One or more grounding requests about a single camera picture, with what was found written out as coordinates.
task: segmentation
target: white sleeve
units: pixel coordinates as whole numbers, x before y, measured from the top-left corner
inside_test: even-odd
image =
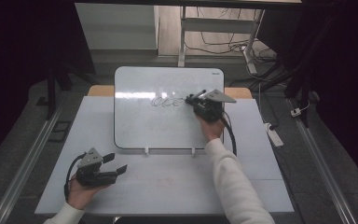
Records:
[[[225,149],[220,139],[210,141],[205,151],[211,156],[214,187],[230,223],[274,223],[243,173],[237,157]]]
[[[68,203],[65,203],[59,213],[44,224],[77,224],[83,217],[84,210],[77,210]]]

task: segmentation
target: person's arm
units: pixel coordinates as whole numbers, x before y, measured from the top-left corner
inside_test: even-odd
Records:
[[[63,205],[61,211],[55,217],[46,220],[44,224],[77,224],[84,215],[83,209],[91,202],[92,197],[98,191],[107,187],[109,186],[83,187],[76,180],[76,175],[72,176],[68,202]]]
[[[219,138],[224,129],[223,122],[199,120],[208,141],[205,151],[213,164],[214,187],[230,223],[274,223],[243,173],[237,157],[223,146]]]

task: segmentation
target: handwriting on whiteboard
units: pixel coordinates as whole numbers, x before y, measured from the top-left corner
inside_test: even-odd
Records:
[[[162,107],[168,107],[168,106],[179,106],[181,105],[185,99],[183,98],[162,98],[161,96],[155,97],[152,100],[151,105],[152,106],[162,106]]]

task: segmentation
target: person's hand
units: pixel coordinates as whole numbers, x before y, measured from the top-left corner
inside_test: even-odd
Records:
[[[96,188],[83,187],[73,175],[69,183],[68,204],[78,210],[83,210],[92,200],[92,197],[101,189],[106,189],[110,185]]]
[[[197,115],[196,117],[200,121],[202,133],[208,142],[220,138],[220,135],[222,135],[222,132],[225,129],[225,124],[222,120],[207,122]]]

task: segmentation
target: power strip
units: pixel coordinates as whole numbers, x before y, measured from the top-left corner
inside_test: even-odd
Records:
[[[281,140],[281,138],[279,137],[279,135],[277,134],[277,132],[275,132],[275,130],[270,130],[269,127],[271,126],[270,123],[265,123],[264,127],[266,128],[266,132],[268,134],[269,140],[271,140],[272,144],[275,147],[282,147],[283,146],[283,141]]]

